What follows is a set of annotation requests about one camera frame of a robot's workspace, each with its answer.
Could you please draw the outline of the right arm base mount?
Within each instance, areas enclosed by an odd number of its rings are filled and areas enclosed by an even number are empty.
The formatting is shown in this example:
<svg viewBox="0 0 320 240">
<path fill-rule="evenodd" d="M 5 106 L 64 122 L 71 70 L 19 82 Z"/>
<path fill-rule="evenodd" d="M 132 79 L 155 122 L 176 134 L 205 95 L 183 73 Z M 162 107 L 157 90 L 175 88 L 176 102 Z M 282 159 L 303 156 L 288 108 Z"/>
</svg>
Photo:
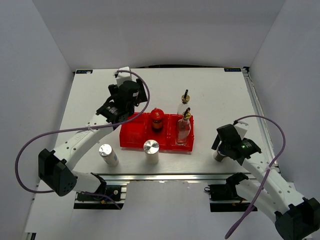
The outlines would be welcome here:
<svg viewBox="0 0 320 240">
<path fill-rule="evenodd" d="M 204 192 L 209 195 L 211 213 L 245 212 L 250 202 L 237 194 L 236 186 L 249 177 L 238 172 L 225 180 L 224 184 L 209 184 Z"/>
</svg>

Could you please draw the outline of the red-lid sauce jar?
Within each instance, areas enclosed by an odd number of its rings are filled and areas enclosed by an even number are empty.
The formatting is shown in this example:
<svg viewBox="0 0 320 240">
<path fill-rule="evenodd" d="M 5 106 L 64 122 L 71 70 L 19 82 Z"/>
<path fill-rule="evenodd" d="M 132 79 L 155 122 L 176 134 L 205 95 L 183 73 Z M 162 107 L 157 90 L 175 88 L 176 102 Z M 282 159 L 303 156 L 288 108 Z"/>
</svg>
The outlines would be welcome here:
<svg viewBox="0 0 320 240">
<path fill-rule="evenodd" d="M 159 108 L 154 108 L 150 112 L 151 128 L 154 131 L 161 131 L 163 129 L 164 112 Z"/>
</svg>

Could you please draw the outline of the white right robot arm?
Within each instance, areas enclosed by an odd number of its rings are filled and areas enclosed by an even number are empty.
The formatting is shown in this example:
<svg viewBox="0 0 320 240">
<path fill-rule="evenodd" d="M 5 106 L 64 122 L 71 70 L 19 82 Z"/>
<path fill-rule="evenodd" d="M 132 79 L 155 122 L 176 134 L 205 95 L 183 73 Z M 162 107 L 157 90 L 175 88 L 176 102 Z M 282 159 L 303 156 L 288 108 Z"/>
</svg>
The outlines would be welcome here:
<svg viewBox="0 0 320 240">
<path fill-rule="evenodd" d="M 306 198 L 291 187 L 285 179 L 264 160 L 254 160 L 261 149 L 245 138 L 248 124 L 239 122 L 217 128 L 212 149 L 220 162 L 230 158 L 249 171 L 262 185 L 262 190 L 242 172 L 226 179 L 217 194 L 233 200 L 242 198 L 263 212 L 275 225 L 284 240 L 302 240 L 320 229 L 320 203 Z"/>
</svg>

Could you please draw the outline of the silver-top white cylinder canister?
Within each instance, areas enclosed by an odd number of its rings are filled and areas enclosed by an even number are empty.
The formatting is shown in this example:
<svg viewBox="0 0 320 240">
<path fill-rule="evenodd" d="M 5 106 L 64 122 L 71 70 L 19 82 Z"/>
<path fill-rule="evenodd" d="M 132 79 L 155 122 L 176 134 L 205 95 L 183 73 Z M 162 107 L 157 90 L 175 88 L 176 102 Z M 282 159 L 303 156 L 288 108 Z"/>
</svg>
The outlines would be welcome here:
<svg viewBox="0 0 320 240">
<path fill-rule="evenodd" d="M 159 162 L 160 145 L 154 139 L 149 139 L 143 144 L 145 159 L 150 164 L 157 164 Z"/>
</svg>

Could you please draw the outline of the glass bottle with dark sauce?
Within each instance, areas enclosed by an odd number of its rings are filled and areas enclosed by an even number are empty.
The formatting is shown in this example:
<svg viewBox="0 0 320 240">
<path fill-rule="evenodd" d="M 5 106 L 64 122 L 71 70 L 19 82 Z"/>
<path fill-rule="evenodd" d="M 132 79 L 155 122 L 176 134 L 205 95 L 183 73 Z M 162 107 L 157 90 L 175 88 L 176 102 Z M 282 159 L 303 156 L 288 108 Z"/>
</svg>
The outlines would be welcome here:
<svg viewBox="0 0 320 240">
<path fill-rule="evenodd" d="M 190 101 L 189 90 L 186 89 L 184 95 L 181 96 L 181 103 L 177 108 L 178 115 L 182 115 L 186 111 L 186 109 L 189 108 L 189 101 Z"/>
</svg>

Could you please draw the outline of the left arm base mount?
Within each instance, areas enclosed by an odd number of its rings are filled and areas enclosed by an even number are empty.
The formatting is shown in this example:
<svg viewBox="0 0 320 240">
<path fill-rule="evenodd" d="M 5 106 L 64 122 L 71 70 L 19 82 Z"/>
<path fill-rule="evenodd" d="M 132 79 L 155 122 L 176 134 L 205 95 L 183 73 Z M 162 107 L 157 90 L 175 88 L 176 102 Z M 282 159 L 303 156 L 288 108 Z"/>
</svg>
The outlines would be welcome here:
<svg viewBox="0 0 320 240">
<path fill-rule="evenodd" d="M 127 193 L 126 185 L 107 185 L 98 195 L 77 192 L 73 208 L 76 210 L 121 210 Z"/>
</svg>

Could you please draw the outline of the clear glass bottle gold spout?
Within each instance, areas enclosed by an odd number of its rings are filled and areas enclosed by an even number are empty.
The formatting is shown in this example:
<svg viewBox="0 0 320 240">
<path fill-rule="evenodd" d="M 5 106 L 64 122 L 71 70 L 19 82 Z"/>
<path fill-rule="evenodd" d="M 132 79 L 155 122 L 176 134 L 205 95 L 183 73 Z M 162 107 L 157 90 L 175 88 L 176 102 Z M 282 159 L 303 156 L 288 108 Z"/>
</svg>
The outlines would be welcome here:
<svg viewBox="0 0 320 240">
<path fill-rule="evenodd" d="M 177 145 L 185 145 L 187 143 L 188 136 L 191 131 L 191 108 L 188 107 L 185 112 L 182 114 L 181 119 L 177 121 L 175 129 L 175 143 Z"/>
</svg>

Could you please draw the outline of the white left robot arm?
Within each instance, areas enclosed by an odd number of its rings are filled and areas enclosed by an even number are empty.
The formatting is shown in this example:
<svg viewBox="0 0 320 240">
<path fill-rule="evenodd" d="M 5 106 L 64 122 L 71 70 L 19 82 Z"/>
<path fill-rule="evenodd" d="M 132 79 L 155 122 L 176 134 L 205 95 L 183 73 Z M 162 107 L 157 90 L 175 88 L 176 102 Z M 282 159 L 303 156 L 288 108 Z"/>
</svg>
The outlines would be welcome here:
<svg viewBox="0 0 320 240">
<path fill-rule="evenodd" d="M 43 149 L 38 155 L 38 175 L 58 196 L 71 191 L 88 192 L 94 199 L 105 196 L 106 182 L 98 174 L 78 172 L 79 160 L 102 138 L 125 124 L 135 107 L 148 103 L 148 88 L 142 79 L 125 80 L 108 86 L 110 97 L 96 111 L 87 126 L 53 150 Z"/>
</svg>

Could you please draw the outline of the white-lid brown spice jar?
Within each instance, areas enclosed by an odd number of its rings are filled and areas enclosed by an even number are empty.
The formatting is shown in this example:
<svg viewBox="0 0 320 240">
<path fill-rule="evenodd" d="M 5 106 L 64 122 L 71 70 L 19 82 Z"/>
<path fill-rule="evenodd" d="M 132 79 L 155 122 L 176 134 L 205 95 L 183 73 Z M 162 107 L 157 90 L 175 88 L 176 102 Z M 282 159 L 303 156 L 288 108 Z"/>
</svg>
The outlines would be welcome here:
<svg viewBox="0 0 320 240">
<path fill-rule="evenodd" d="M 221 154 L 218 150 L 215 150 L 214 151 L 214 154 L 213 154 L 213 157 L 214 159 L 217 161 L 217 162 L 222 162 L 223 159 L 226 157 L 225 155 Z"/>
</svg>

